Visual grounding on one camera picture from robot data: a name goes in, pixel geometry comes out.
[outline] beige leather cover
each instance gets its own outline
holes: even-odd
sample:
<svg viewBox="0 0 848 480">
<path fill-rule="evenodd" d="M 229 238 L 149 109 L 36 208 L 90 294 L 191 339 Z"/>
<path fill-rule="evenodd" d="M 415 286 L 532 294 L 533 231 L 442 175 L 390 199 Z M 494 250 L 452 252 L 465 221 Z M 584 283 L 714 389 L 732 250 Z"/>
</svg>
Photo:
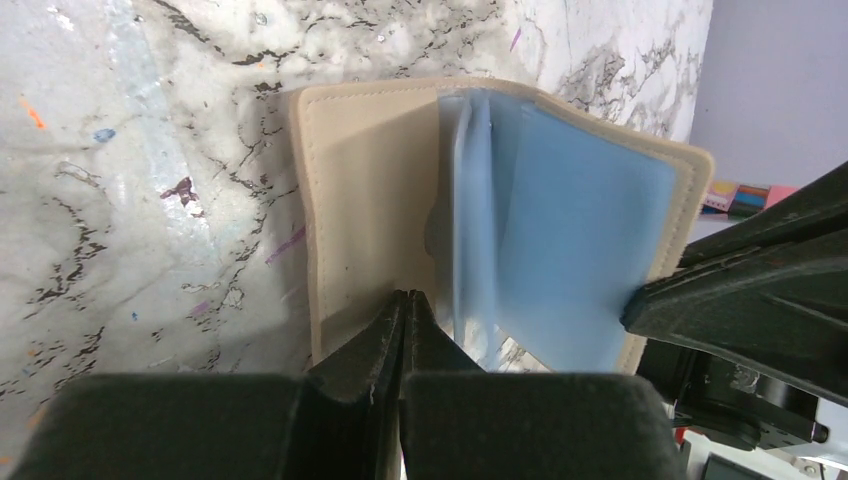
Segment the beige leather cover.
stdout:
<svg viewBox="0 0 848 480">
<path fill-rule="evenodd" d="M 673 273 L 712 176 L 707 152 L 615 126 L 503 80 L 308 87 L 294 92 L 290 119 L 306 209 L 313 362 L 358 333 L 392 290 L 422 290 L 434 301 L 435 267 L 424 250 L 424 228 L 437 189 L 437 98 L 440 91 L 468 87 L 535 101 L 572 125 L 672 165 L 674 199 L 648 280 Z M 620 371 L 635 372 L 643 349 L 644 339 L 629 336 Z"/>
</svg>

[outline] gray wall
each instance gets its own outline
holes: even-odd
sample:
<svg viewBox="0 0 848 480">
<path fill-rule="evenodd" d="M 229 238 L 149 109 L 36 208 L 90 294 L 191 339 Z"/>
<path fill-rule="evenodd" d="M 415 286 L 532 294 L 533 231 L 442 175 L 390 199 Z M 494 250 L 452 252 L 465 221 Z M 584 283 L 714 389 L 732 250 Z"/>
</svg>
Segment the gray wall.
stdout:
<svg viewBox="0 0 848 480">
<path fill-rule="evenodd" d="M 715 0 L 695 112 L 717 178 L 802 186 L 848 161 L 848 1 Z"/>
</svg>

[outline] orange speck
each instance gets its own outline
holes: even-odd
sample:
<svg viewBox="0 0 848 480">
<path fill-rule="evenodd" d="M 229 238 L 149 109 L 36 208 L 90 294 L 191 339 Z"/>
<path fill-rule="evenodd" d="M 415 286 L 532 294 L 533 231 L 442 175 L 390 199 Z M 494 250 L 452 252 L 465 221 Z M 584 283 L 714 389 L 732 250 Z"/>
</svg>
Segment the orange speck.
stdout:
<svg viewBox="0 0 848 480">
<path fill-rule="evenodd" d="M 38 409 L 37 412 L 31 417 L 29 417 L 29 421 L 27 421 L 27 427 L 35 428 L 41 423 L 41 419 L 44 418 L 44 413 L 47 411 L 44 407 Z"/>
<path fill-rule="evenodd" d="M 27 113 L 29 113 L 29 116 L 35 120 L 35 126 L 38 127 L 39 130 L 47 128 L 47 125 L 45 125 L 44 122 L 41 121 L 41 117 L 38 116 L 38 112 L 36 112 L 35 109 L 23 99 L 23 97 L 21 97 L 21 106 L 27 109 Z"/>
</svg>

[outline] wallet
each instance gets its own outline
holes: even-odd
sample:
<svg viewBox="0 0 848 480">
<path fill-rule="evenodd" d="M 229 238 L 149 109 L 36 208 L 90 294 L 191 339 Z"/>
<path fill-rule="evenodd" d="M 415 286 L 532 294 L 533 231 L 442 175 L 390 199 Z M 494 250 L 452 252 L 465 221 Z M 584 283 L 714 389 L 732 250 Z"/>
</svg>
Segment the wallet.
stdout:
<svg viewBox="0 0 848 480">
<path fill-rule="evenodd" d="M 498 328 L 552 370 L 635 372 L 645 340 L 619 317 L 674 272 L 707 152 L 491 78 L 314 86 L 289 105 L 314 363 L 414 289 L 461 346 L 476 329 L 475 360 Z"/>
</svg>

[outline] marble surface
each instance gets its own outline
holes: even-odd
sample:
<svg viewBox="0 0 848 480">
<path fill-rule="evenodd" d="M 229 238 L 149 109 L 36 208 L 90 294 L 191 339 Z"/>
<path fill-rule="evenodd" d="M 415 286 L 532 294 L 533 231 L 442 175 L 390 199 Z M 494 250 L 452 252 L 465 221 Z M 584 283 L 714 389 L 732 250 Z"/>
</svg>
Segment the marble surface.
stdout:
<svg viewBox="0 0 848 480">
<path fill-rule="evenodd" d="M 43 405 L 80 375 L 308 365 L 286 91 L 491 75 L 686 140 L 711 10 L 710 0 L 3 2 L 0 476 Z M 507 345 L 503 369 L 530 368 L 521 353 Z"/>
</svg>

